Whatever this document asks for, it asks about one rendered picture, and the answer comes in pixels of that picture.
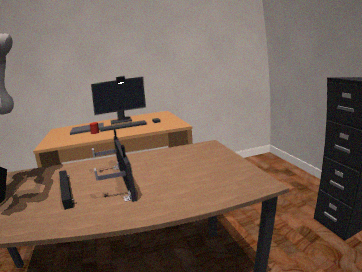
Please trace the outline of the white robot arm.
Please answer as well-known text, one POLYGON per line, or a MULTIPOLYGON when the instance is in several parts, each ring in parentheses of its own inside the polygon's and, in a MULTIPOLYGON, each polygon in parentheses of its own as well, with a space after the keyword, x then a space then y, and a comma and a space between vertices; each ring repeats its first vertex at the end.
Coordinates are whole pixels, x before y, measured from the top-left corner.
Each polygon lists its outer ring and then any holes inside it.
POLYGON ((6 91, 4 83, 6 55, 11 50, 12 43, 12 37, 9 34, 0 34, 0 115, 10 113, 14 107, 13 99, 6 91))

